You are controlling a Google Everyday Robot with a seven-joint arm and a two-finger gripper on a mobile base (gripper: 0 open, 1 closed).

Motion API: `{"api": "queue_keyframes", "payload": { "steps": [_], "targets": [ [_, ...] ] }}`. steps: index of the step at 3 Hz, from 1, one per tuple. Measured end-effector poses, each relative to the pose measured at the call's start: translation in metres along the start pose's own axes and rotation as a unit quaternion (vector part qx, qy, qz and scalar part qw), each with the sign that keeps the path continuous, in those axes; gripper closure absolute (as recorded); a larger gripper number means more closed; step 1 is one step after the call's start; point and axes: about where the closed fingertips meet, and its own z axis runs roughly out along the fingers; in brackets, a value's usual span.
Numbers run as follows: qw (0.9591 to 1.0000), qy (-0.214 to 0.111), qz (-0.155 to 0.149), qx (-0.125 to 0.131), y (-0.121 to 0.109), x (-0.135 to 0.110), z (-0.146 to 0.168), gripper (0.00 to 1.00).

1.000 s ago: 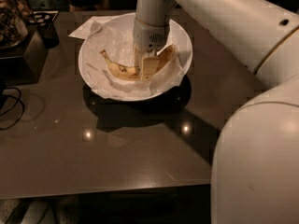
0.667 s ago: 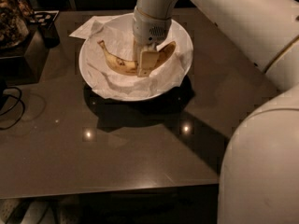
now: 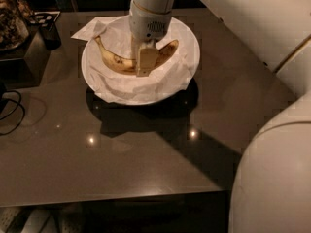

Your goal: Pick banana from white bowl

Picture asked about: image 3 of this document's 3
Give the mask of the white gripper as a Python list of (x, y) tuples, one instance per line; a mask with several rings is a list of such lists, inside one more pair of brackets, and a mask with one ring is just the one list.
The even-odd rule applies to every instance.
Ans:
[(131, 0), (129, 26), (131, 37), (131, 57), (136, 61), (136, 76), (148, 77), (156, 66), (159, 50), (155, 45), (147, 45), (150, 40), (162, 40), (168, 31), (171, 13), (158, 14), (137, 5)]

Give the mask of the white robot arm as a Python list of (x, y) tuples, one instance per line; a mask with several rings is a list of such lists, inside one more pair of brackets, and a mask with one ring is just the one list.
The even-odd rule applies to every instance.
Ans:
[[(230, 103), (239, 114), (223, 121), (233, 134), (274, 90), (282, 89), (285, 108), (272, 116), (232, 163), (228, 229), (200, 227), (185, 219), (155, 233), (311, 233), (310, 11), (311, 0), (199, 0), (259, 59), (229, 78), (203, 71), (204, 104)], [(134, 32), (149, 17), (162, 17), (172, 0), (132, 0)]]

